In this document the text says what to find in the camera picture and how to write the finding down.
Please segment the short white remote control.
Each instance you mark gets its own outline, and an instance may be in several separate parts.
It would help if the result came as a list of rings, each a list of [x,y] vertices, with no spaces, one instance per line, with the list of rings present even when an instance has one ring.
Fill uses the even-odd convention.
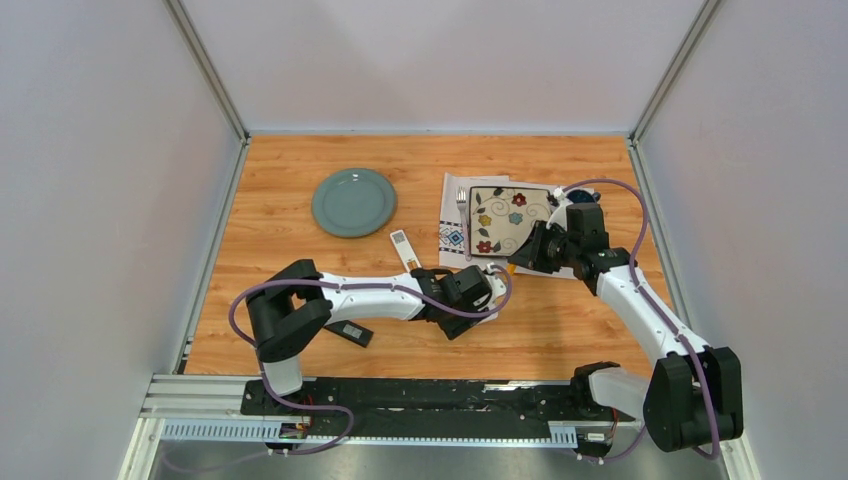
[[[496,319],[499,315],[499,310],[497,308],[487,309],[485,311],[480,312],[480,316],[474,319],[476,324],[486,323]]]

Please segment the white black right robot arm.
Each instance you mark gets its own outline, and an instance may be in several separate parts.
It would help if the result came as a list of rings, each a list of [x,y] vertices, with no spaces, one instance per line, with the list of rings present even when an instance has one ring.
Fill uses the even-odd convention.
[[[569,204],[565,222],[537,221],[507,261],[534,272],[569,270],[623,321],[650,361],[649,378],[612,363],[575,372],[579,416],[608,407],[640,420],[664,452],[715,446],[744,432],[741,362],[684,325],[647,283],[630,251],[613,248],[597,203]]]

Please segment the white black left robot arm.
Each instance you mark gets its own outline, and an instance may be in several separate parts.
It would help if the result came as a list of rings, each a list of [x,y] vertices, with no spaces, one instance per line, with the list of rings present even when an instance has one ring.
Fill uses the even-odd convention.
[[[509,273],[496,264],[458,272],[415,268],[388,277],[339,276],[302,259],[240,294],[253,346],[267,380],[267,401],[291,415],[304,405],[300,354],[327,326],[391,318],[435,323],[450,340],[497,316],[512,293]]]

